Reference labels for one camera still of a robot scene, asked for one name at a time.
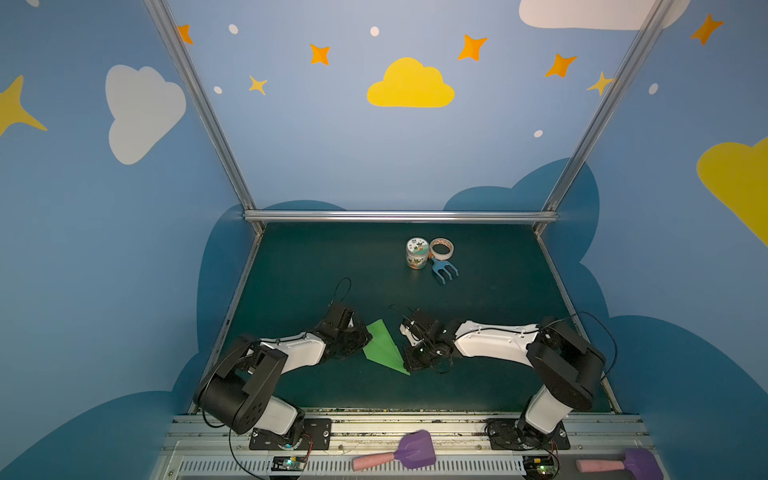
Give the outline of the green square paper sheet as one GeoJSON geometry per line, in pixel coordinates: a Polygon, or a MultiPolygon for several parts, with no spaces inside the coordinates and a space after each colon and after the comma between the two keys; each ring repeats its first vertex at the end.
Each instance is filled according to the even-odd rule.
{"type": "Polygon", "coordinates": [[[410,375],[384,321],[379,319],[371,323],[367,326],[367,330],[371,340],[363,347],[366,359],[404,375],[410,375]]]}

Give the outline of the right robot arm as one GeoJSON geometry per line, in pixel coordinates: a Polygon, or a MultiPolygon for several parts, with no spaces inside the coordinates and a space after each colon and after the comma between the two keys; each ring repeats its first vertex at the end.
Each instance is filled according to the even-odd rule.
{"type": "Polygon", "coordinates": [[[521,364],[536,372],[542,386],[517,420],[486,424],[490,441],[501,449],[538,450],[567,442],[563,420],[572,411],[592,408],[602,381],[605,356],[567,322],[503,326],[466,320],[444,325],[417,312],[404,319],[400,333],[408,341],[408,371],[452,363],[456,358],[484,357],[521,364]]]}

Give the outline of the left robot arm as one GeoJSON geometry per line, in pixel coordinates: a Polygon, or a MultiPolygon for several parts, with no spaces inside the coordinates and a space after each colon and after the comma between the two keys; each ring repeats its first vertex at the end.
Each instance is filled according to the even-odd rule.
{"type": "Polygon", "coordinates": [[[253,430],[273,445],[295,449],[305,435],[305,412],[274,395],[281,377],[291,371],[355,354],[373,339],[352,320],[339,329],[264,340],[239,336],[204,377],[193,401],[236,434],[253,430]]]}

